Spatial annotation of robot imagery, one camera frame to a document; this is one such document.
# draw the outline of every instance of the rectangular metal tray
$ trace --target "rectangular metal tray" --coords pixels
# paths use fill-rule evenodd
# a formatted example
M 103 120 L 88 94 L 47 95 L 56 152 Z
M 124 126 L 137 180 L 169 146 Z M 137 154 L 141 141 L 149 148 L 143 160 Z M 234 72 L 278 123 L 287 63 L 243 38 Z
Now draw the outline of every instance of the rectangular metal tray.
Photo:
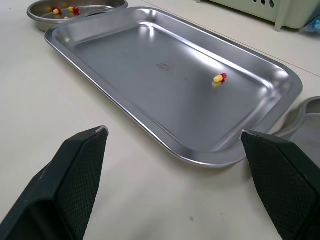
M 302 91 L 286 66 L 153 8 L 69 21 L 45 38 L 167 150 L 205 167 L 244 159 L 241 130 L 267 133 Z

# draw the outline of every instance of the stainless steel tray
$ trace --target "stainless steel tray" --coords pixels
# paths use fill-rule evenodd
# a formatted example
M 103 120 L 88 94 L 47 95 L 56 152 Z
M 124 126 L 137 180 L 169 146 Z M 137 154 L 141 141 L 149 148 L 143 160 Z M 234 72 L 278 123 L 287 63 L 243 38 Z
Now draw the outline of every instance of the stainless steel tray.
M 61 14 L 53 14 L 53 8 L 61 8 Z M 73 13 L 68 7 L 78 7 L 79 13 Z M 45 32 L 56 24 L 65 23 L 74 18 L 85 18 L 114 9 L 128 7 L 126 0 L 40 0 L 31 4 L 26 14 L 34 20 L 38 29 Z
M 291 112 L 274 135 L 295 143 L 320 168 L 320 96 L 307 99 Z
M 302 91 L 284 65 L 153 8 L 59 24 L 45 38 L 167 150 L 205 167 L 244 159 L 241 130 L 267 133 Z

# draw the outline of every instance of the plastic basket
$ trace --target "plastic basket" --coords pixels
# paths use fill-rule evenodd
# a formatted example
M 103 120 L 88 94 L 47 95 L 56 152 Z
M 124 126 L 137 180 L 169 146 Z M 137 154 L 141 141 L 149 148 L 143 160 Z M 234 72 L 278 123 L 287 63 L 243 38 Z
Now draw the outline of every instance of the plastic basket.
M 320 0 L 210 0 L 283 26 L 300 29 L 320 15 Z

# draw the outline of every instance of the round metal dish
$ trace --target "round metal dish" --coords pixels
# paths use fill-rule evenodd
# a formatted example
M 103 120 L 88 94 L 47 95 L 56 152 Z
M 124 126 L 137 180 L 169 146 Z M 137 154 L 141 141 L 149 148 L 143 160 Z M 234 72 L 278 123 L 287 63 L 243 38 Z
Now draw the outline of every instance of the round metal dish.
M 61 8 L 61 14 L 53 14 L 54 8 Z M 79 13 L 70 12 L 68 7 L 79 8 Z M 41 0 L 33 3 L 26 14 L 35 21 L 41 31 L 47 31 L 56 24 L 64 23 L 73 18 L 88 17 L 128 7 L 126 0 Z
M 274 134 L 295 143 L 320 168 L 320 96 L 304 101 Z

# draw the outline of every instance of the white table surface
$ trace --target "white table surface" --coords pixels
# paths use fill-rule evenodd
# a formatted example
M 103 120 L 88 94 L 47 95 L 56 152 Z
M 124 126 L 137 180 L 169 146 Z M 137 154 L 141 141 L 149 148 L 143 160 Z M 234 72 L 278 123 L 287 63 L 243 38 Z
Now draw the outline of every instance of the white table surface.
M 169 154 L 45 42 L 26 15 L 32 2 L 4 1 L 0 8 L 0 221 L 65 139 L 106 125 L 100 188 L 84 239 L 281 239 L 246 160 L 203 169 Z M 303 92 L 292 107 L 320 95 L 320 38 L 274 32 L 208 2 L 147 2 L 129 0 L 129 6 L 162 8 L 294 70 Z

